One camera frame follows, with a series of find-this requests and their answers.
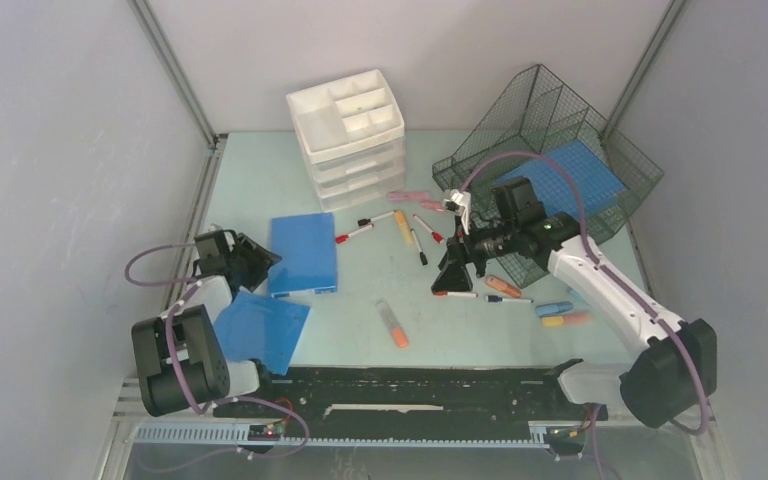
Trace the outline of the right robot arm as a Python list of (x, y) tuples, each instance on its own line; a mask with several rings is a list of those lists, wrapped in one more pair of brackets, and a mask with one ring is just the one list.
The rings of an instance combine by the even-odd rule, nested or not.
[(482, 276), (491, 259), (517, 254), (533, 260), (600, 312), (632, 359), (602, 365), (577, 361), (564, 368), (541, 392), (548, 414), (566, 418), (581, 404), (621, 402), (647, 427), (670, 423), (691, 435), (707, 432), (708, 397), (717, 388), (714, 328), (703, 319), (682, 319), (634, 285), (581, 222), (566, 212), (548, 215), (528, 179), (506, 181), (492, 194), (500, 218), (478, 228), (470, 219), (470, 193), (445, 191), (441, 206), (453, 213), (455, 232), (432, 292), (470, 291), (468, 268)]

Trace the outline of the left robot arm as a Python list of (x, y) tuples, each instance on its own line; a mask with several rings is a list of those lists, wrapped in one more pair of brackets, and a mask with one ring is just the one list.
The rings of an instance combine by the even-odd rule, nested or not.
[(190, 274), (169, 280), (181, 295), (153, 318), (135, 323), (131, 339), (143, 407), (153, 417), (191, 409), (204, 414), (212, 402), (237, 396), (252, 416), (276, 403), (276, 390), (258, 359), (229, 360), (215, 330), (237, 294), (251, 292), (281, 256), (243, 233), (219, 229), (196, 236)]

